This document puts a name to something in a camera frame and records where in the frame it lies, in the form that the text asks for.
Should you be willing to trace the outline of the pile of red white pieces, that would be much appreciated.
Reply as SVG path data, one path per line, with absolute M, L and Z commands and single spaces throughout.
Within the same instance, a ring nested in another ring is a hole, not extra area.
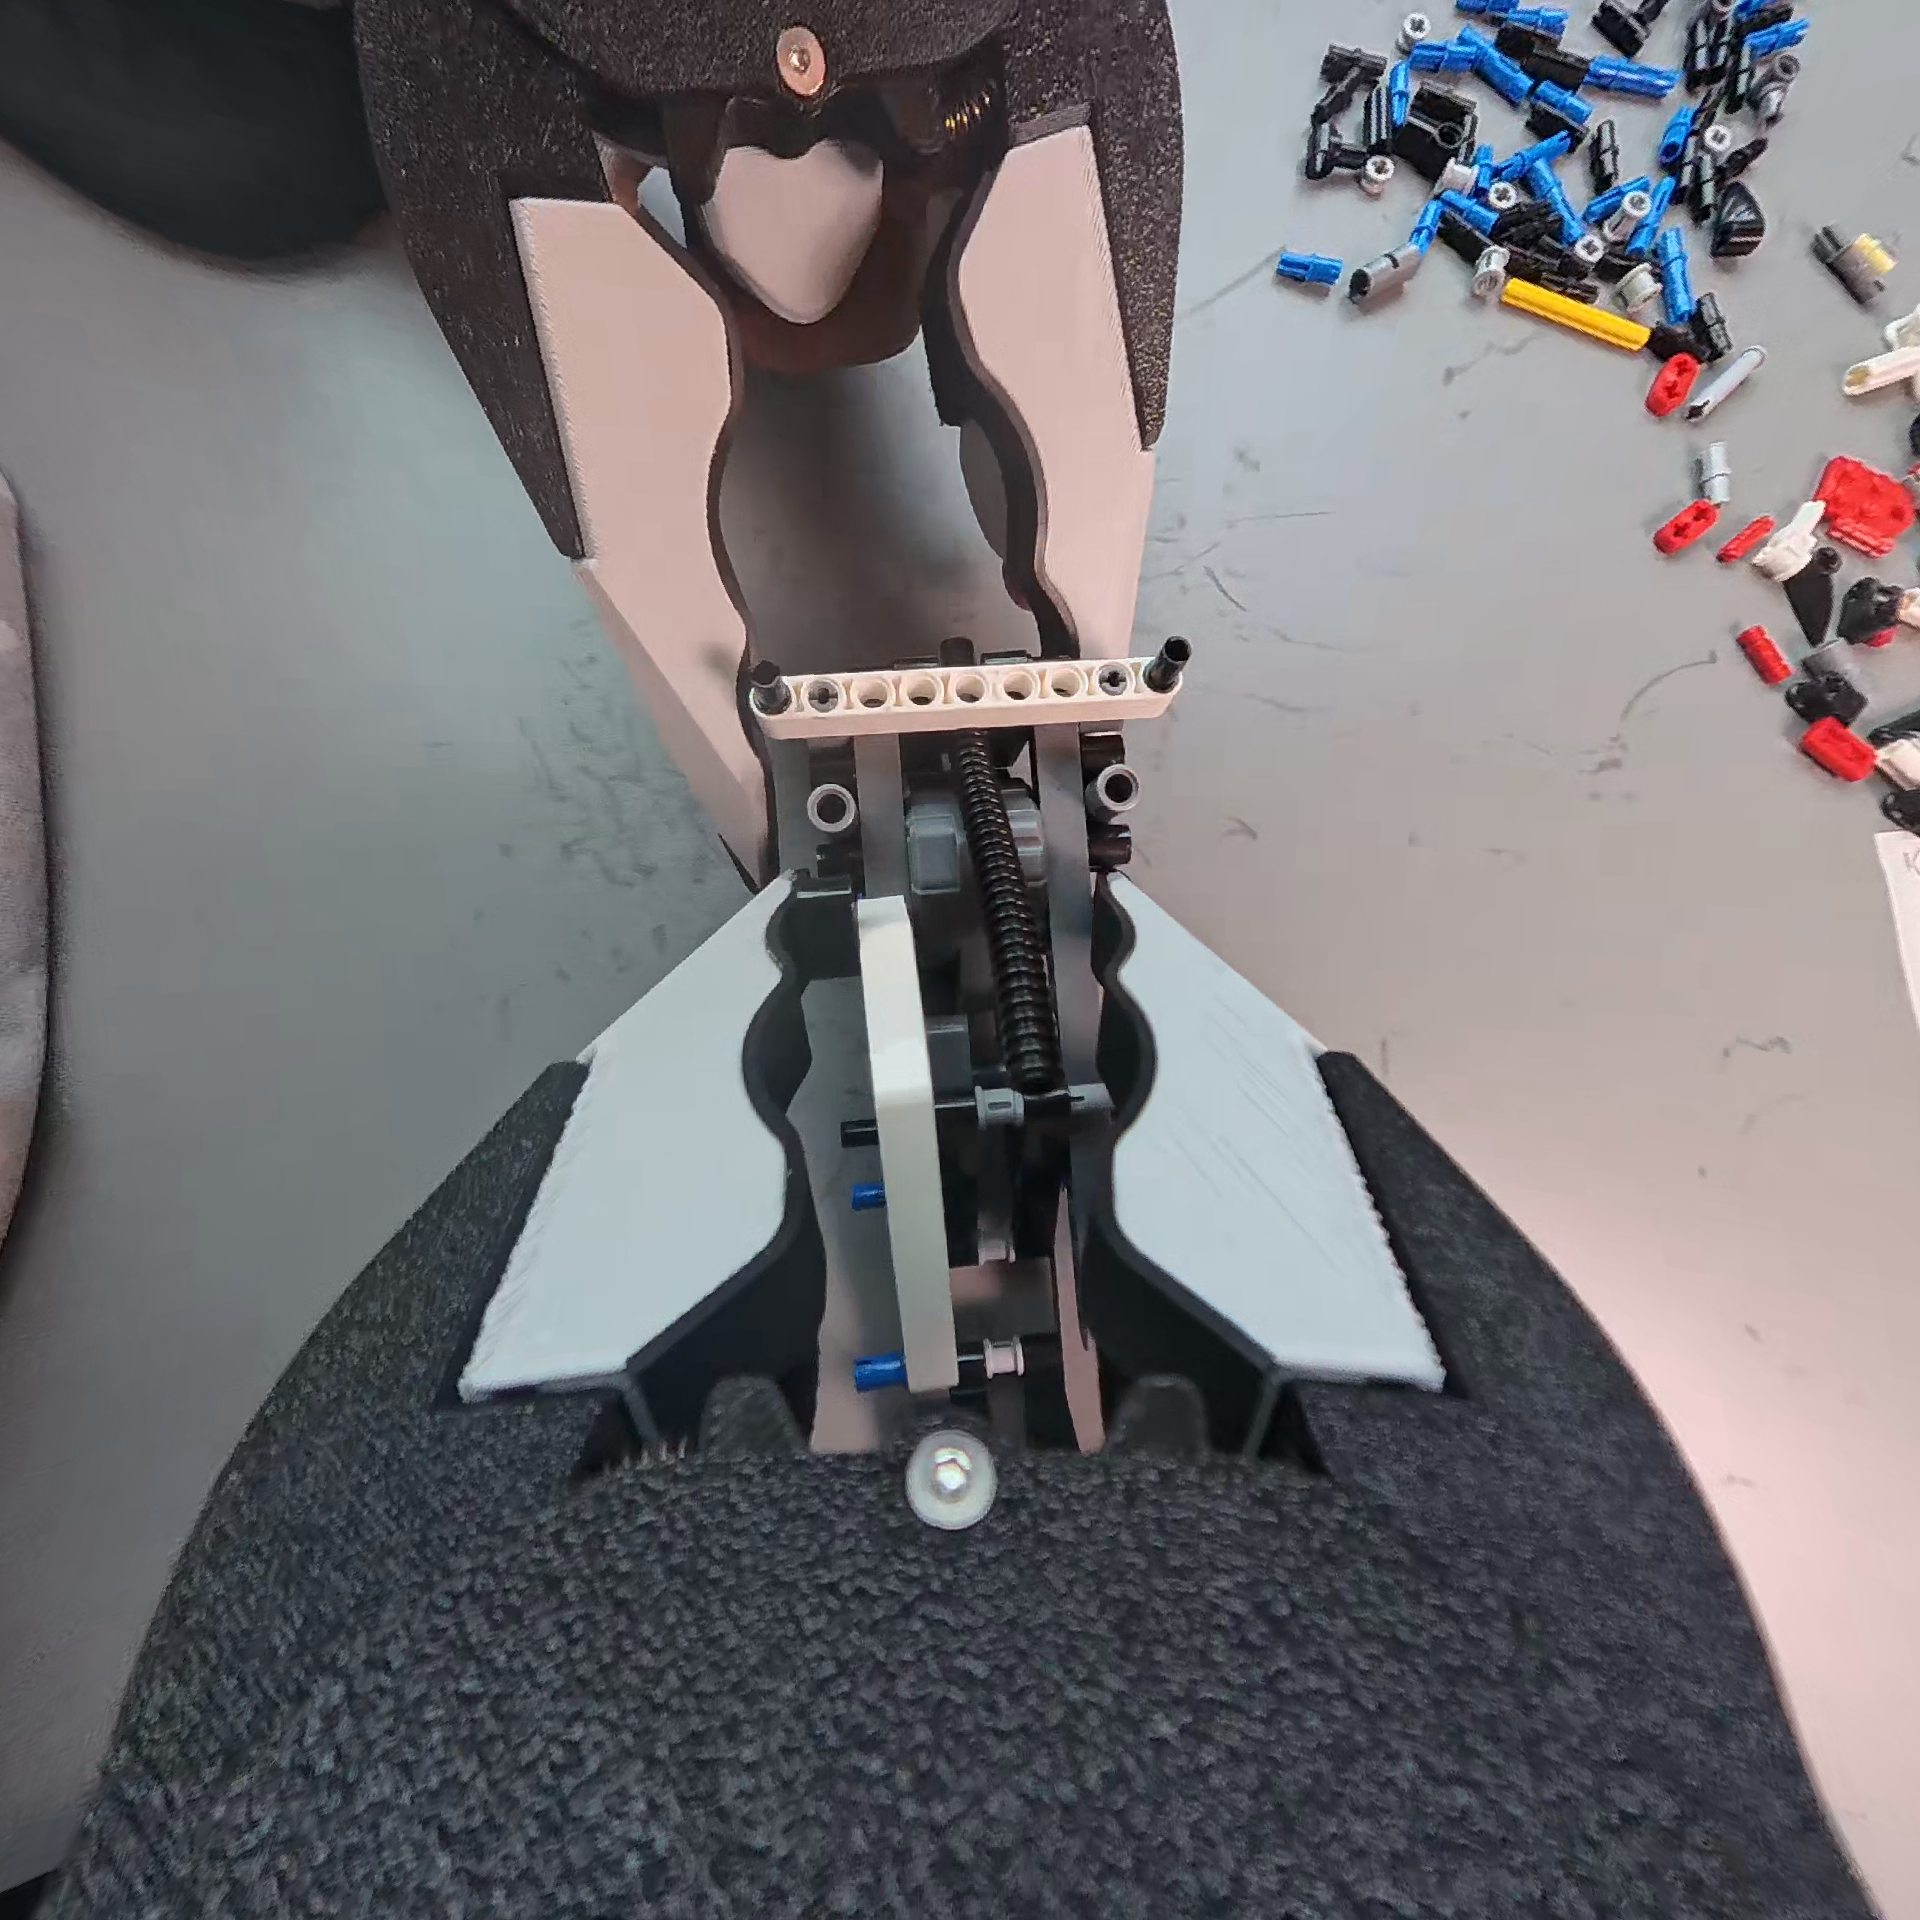
M 1917 399 L 1917 303 L 1885 323 L 1882 350 L 1842 377 L 1848 399 L 1905 388 Z M 1721 371 L 1689 350 L 1662 350 L 1646 390 L 1649 417 L 1706 420 L 1763 366 L 1763 347 L 1741 347 Z M 1782 595 L 1798 630 L 1798 652 L 1765 621 L 1741 629 L 1733 642 L 1753 677 L 1773 690 L 1798 721 L 1795 748 L 1826 776 L 1879 788 L 1885 820 L 1917 838 L 1917 708 L 1861 728 L 1871 699 L 1858 661 L 1901 637 L 1917 637 L 1917 578 L 1911 585 L 1858 573 L 1848 564 L 1887 561 L 1901 540 L 1917 537 L 1917 414 L 1908 428 L 1911 465 L 1885 474 L 1839 452 L 1825 462 L 1811 493 L 1787 518 L 1760 513 L 1737 526 L 1716 564 L 1752 566 Z M 1733 500 L 1725 449 L 1706 443 L 1696 456 L 1696 497 L 1651 531 L 1662 557 L 1705 542 L 1721 509 Z

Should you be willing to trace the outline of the person's grey printed sweatshirt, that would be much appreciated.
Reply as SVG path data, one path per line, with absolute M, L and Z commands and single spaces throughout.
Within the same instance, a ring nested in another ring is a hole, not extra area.
M 46 1082 L 52 903 L 42 699 L 20 504 L 2 481 L 2 1235 L 27 1187 Z

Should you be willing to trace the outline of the toy sticker sheet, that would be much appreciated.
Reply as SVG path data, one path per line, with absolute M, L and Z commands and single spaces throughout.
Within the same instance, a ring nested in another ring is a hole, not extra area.
M 1879 868 L 1887 887 L 1895 946 L 1908 991 L 1911 1019 L 1920 1019 L 1920 890 L 1917 890 L 1917 836 L 1908 830 L 1876 833 Z

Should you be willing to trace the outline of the pile of blue black pins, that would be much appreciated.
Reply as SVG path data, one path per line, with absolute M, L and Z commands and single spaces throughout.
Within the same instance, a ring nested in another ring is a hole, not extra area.
M 1310 187 L 1418 195 L 1402 239 L 1356 266 L 1282 252 L 1280 282 L 1375 309 L 1451 252 L 1470 298 L 1598 344 L 1730 357 L 1705 269 L 1769 234 L 1753 168 L 1801 78 L 1798 2 L 1696 2 L 1651 62 L 1665 2 L 1595 2 L 1592 44 L 1548 2 L 1410 12 L 1392 50 L 1334 41 L 1304 138 Z

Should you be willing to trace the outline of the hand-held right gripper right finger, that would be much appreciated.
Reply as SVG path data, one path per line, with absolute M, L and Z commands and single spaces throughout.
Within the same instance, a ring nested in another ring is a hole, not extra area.
M 1088 1314 L 1128 1374 L 1442 1387 L 1322 1045 L 1133 879 L 1093 911 L 1113 1155 Z

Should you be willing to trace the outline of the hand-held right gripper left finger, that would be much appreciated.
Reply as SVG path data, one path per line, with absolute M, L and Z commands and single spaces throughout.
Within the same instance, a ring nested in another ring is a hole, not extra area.
M 720 1299 L 781 1229 L 786 1152 L 749 1093 L 749 1032 L 783 981 L 775 879 L 615 1019 L 507 1256 L 460 1400 L 612 1386 Z

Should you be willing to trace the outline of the person's left hand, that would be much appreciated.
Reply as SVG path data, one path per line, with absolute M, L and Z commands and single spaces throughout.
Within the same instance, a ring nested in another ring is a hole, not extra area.
M 825 319 L 797 323 L 752 291 L 732 291 L 732 319 L 749 369 L 815 377 L 904 353 L 920 334 L 920 296 L 911 281 L 853 281 Z

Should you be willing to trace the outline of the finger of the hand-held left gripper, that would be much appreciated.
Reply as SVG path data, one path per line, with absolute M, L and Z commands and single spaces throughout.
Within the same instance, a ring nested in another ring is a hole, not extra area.
M 1008 145 L 938 272 L 974 518 L 1050 658 L 1131 652 L 1155 452 L 1085 123 Z
M 732 309 L 642 206 L 642 160 L 603 198 L 511 205 L 580 521 L 580 582 L 664 748 L 749 886 L 775 865 L 768 775 L 739 713 L 749 616 L 720 535 L 739 407 Z

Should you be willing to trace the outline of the white bent toy beam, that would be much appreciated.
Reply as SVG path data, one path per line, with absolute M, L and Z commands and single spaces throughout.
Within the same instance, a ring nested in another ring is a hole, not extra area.
M 938 1108 L 907 899 L 856 899 L 856 940 L 904 1374 L 911 1393 L 933 1396 L 958 1386 L 958 1346 Z

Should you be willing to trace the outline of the grey black toy chassis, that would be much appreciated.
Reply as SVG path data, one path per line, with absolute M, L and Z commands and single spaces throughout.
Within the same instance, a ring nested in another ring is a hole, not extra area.
M 1186 639 L 1144 661 L 983 658 L 948 639 L 892 670 L 742 671 L 759 737 L 806 754 L 813 890 L 850 896 L 853 940 L 868 896 L 904 896 L 916 930 L 958 1386 L 910 1390 L 894 1291 L 894 1350 L 860 1359 L 853 1387 L 1008 1447 L 1208 1447 L 1199 1383 L 1116 1368 L 1088 1314 L 1091 1200 L 1113 1152 L 1093 1057 L 1097 886 L 1131 851 L 1122 729 L 1166 713 L 1186 661 Z M 841 1140 L 876 1156 L 853 1206 L 887 1218 L 894 1288 L 875 1093 Z

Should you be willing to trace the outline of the grey desk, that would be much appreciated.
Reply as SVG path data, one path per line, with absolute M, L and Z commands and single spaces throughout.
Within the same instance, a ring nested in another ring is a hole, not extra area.
M 1801 1738 L 1917 1915 L 1917 1022 L 1873 791 L 1649 531 L 1621 353 L 1310 192 L 1326 41 L 1183 2 L 1141 620 L 1141 881 L 1394 1093 L 1582 1291 L 1714 1497 Z M 515 1095 L 742 899 L 412 275 L 165 252 L 2 154 L 52 1052 L 2 1258 L 2 1882 L 62 1858 L 184 1535 L 301 1337 Z

